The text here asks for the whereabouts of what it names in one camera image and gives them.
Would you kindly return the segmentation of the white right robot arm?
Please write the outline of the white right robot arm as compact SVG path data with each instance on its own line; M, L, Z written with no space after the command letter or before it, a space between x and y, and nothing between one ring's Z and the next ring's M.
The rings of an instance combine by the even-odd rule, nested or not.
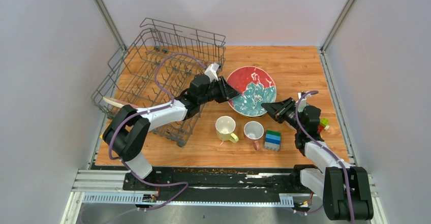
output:
M294 166L292 189L303 192L308 188L320 197L330 220L371 220L374 209L368 173L329 149L320 135L325 127L321 110L306 103L304 97L263 103L262 108L274 121L296 130L295 147L313 162Z

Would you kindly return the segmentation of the red and teal floral plate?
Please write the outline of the red and teal floral plate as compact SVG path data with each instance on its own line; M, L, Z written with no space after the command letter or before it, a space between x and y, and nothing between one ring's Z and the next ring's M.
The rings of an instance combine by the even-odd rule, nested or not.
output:
M227 82L241 95L230 100L230 107L237 113L247 116L266 114L262 103L276 101L276 84L272 77L263 69L255 66L244 66L234 70Z

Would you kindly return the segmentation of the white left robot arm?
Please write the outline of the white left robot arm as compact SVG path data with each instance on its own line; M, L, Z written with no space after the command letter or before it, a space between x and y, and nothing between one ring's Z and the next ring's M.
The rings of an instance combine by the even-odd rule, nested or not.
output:
M201 105L216 101L227 102L240 95L224 77L211 80L199 74L190 82L188 88L168 103L149 108L121 107L117 115L107 126L101 138L115 152L132 172L136 183L143 190L152 189L156 177L152 165L141 152L147 134L172 122L184 121L200 112Z

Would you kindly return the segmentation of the cream and pink plate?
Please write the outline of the cream and pink plate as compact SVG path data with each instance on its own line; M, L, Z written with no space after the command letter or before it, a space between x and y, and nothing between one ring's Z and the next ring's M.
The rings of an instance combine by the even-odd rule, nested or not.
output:
M121 101L121 100L118 100L115 98L111 98L111 97L102 97L102 100L104 102L106 102L107 104L112 105L112 106L117 107L117 108L122 108L123 106L126 106L126 105L131 106L134 109L139 108L139 106L137 106L137 105L134 105L134 104L131 104L131 103L128 103L125 101Z

